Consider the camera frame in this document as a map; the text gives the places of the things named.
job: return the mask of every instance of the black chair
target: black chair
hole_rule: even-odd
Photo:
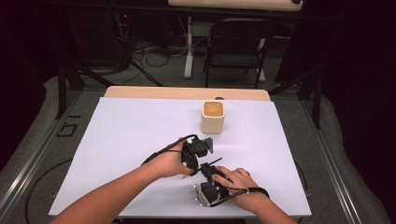
[[[265,51],[274,36],[274,25],[264,19],[228,18],[210,29],[205,68],[208,87],[209,67],[256,69],[257,89]]]

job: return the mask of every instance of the black cable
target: black cable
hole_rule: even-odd
[[[169,51],[168,51],[168,54],[169,54],[170,56],[180,56],[180,55],[182,55],[182,54],[184,53],[184,51],[186,51],[186,48],[187,48],[187,47],[185,47],[185,48],[183,49],[183,51],[182,51],[181,53],[179,53],[182,46],[185,46],[185,45],[184,45],[183,43],[180,43],[180,44],[178,45],[178,49],[175,50],[175,52],[169,52]]]
[[[33,190],[35,189],[35,186],[36,186],[36,185],[38,184],[38,182],[39,182],[45,175],[47,175],[49,172],[51,172],[52,170],[54,170],[54,169],[57,168],[58,166],[61,166],[61,165],[65,164],[65,163],[67,163],[67,162],[70,162],[70,161],[72,161],[72,160],[73,160],[73,159],[69,159],[69,160],[67,160],[67,161],[62,161],[62,162],[60,162],[60,163],[58,163],[58,164],[56,164],[56,165],[50,167],[44,174],[42,174],[42,175],[35,181],[35,183],[33,184],[32,188],[29,190],[29,193],[27,194],[27,198],[26,198],[26,201],[25,201],[24,216],[25,216],[26,224],[30,224],[28,207],[29,207],[29,201],[30,201],[30,198],[31,198],[31,196],[32,196]]]
[[[135,63],[134,61],[131,61],[131,65],[133,65],[135,68],[137,68],[139,71],[141,71],[142,74],[145,75],[146,78],[148,78],[148,80],[152,81],[157,86],[159,86],[159,87],[165,87],[166,86],[166,85],[163,85],[161,82],[157,81],[157,79],[155,79],[152,75],[150,75],[148,72],[146,72],[139,65],[137,65],[137,63]]]
[[[147,45],[146,45],[145,43],[143,43],[143,40],[142,40],[142,39],[139,39],[138,37],[137,37],[136,39],[137,39],[136,45],[140,45],[141,47],[140,47],[140,49],[135,48],[135,50],[132,52],[132,57],[134,57],[136,60],[138,60],[139,62],[141,62],[141,61],[143,60],[143,58],[145,57],[145,54],[146,54],[146,53],[145,53],[145,50],[146,50]],[[140,54],[140,55],[141,55],[141,58],[135,57],[135,56],[134,56],[135,54]]]
[[[134,77],[131,77],[131,78],[126,79],[125,81],[122,82],[122,86],[125,86],[125,84],[126,84],[127,82],[130,82],[130,81],[134,80],[135,78],[139,77],[140,74],[142,74],[141,71],[139,71],[139,73],[138,73],[137,75],[135,75]]]
[[[308,190],[308,184],[306,183],[306,178],[305,178],[303,170],[301,169],[300,165],[296,161],[294,161],[294,164],[296,165],[298,171],[300,172],[301,176],[303,177],[304,189]]]
[[[129,63],[122,63],[117,68],[115,68],[111,71],[95,72],[95,73],[99,76],[105,77],[105,76],[115,75],[122,71],[125,71],[128,67],[129,67]]]
[[[218,205],[221,205],[222,203],[225,203],[225,202],[235,198],[236,196],[239,196],[239,195],[244,194],[244,193],[249,194],[250,192],[260,192],[260,193],[265,194],[265,196],[267,196],[268,198],[270,198],[270,195],[268,194],[267,190],[265,190],[263,188],[248,188],[248,189],[242,189],[241,191],[238,191],[235,194],[230,195],[229,197],[219,201],[218,203],[212,203],[212,204],[210,204],[210,207],[216,207]]]
[[[145,49],[148,49],[150,46],[152,46],[152,44],[150,44],[149,42],[147,42],[147,41],[144,41],[144,39],[143,38],[141,38],[141,37],[139,37],[139,38],[136,38],[136,39],[138,39],[141,43],[140,43],[140,49],[136,49],[135,51],[134,51],[134,53],[138,53],[138,52],[140,52],[140,51],[145,51]]]
[[[303,177],[305,192],[308,192],[308,184],[306,183],[306,178],[305,178],[303,169],[301,169],[300,165],[296,161],[294,161],[294,164],[296,165],[297,170],[300,172],[301,176]],[[302,221],[303,221],[303,217],[300,217],[298,219],[297,223],[300,224]]]
[[[149,162],[149,161],[151,161],[152,159],[156,158],[157,156],[159,156],[160,154],[162,154],[162,153],[164,153],[164,152],[166,152],[166,151],[174,151],[174,150],[169,150],[169,149],[172,148],[172,147],[174,147],[174,146],[177,145],[178,143],[180,143],[180,142],[182,142],[182,141],[184,141],[184,140],[187,140],[187,139],[189,139],[189,138],[191,138],[191,137],[198,138],[198,136],[197,136],[196,134],[190,134],[190,135],[187,135],[187,136],[185,136],[185,137],[179,138],[176,142],[172,143],[171,145],[168,145],[167,147],[165,147],[165,148],[159,150],[158,152],[154,152],[154,153],[153,153],[151,156],[149,156],[145,161],[143,161],[142,165],[145,164],[145,163],[147,163],[147,162]]]
[[[149,55],[152,54],[152,52],[150,52],[150,53],[146,53],[146,64],[148,64],[149,66],[152,66],[152,67],[162,67],[162,66],[165,66],[166,64],[169,63],[170,55],[169,55],[168,51],[166,51],[165,49],[154,49],[154,51],[164,52],[164,54],[166,55],[166,61],[164,63],[161,63],[161,64],[149,63]]]

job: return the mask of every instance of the wrist strap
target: wrist strap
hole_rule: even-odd
[[[267,190],[265,190],[263,188],[248,188],[247,194],[249,194],[250,192],[260,192],[260,193],[265,194],[268,198],[270,198],[270,195],[268,194]]]

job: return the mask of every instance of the hand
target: hand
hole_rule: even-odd
[[[254,182],[254,180],[251,178],[250,174],[242,168],[237,168],[234,171],[230,171],[223,166],[217,166],[216,168],[220,172],[224,173],[229,178],[229,180],[220,175],[212,175],[212,178],[225,188],[229,189],[231,193],[236,193],[240,191],[240,189],[258,187],[256,182]],[[257,209],[259,208],[258,204],[262,203],[263,200],[269,199],[260,192],[251,192],[249,194],[241,194],[231,199],[229,202],[256,214],[258,212]]]
[[[171,147],[168,151],[158,155],[147,164],[155,167],[155,170],[159,172],[159,177],[191,174],[192,169],[181,162],[181,149],[185,142],[184,140]]]

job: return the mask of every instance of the wooden table edge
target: wooden table edge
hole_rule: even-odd
[[[107,88],[105,97],[191,100],[214,100],[216,97],[222,97],[225,100],[271,101],[265,90],[180,87],[111,86]]]

